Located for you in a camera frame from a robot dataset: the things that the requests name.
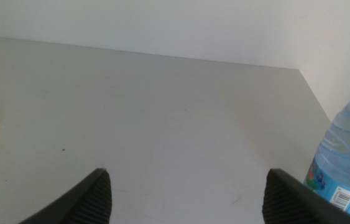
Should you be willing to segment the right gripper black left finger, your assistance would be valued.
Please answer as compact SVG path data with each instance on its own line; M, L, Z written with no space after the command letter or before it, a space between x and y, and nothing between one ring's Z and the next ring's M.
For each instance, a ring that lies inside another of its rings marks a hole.
M111 180L106 169L95 169L68 192L22 224L109 224L112 211Z

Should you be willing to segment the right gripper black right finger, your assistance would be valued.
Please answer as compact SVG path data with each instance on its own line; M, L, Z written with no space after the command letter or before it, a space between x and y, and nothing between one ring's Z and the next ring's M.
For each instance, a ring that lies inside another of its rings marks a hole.
M262 216L272 224L350 224L350 214L336 208L282 169L270 169Z

